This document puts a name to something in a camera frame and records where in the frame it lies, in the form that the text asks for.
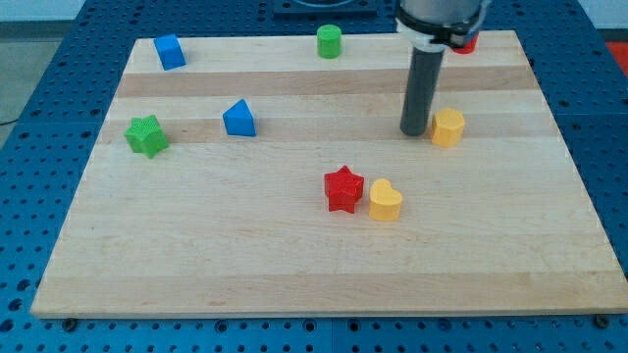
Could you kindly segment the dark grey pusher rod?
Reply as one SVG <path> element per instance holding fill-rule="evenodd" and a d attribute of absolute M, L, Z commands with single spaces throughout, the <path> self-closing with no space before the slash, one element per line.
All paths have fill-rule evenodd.
<path fill-rule="evenodd" d="M 444 52 L 413 49 L 400 130 L 409 136 L 422 135 L 427 128 Z"/>

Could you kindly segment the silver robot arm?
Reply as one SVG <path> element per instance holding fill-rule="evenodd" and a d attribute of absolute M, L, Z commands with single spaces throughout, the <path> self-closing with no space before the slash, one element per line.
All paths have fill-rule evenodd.
<path fill-rule="evenodd" d="M 404 134 L 426 131 L 445 50 L 474 50 L 489 5 L 490 0 L 398 2 L 396 29 L 413 46 L 400 120 Z"/>

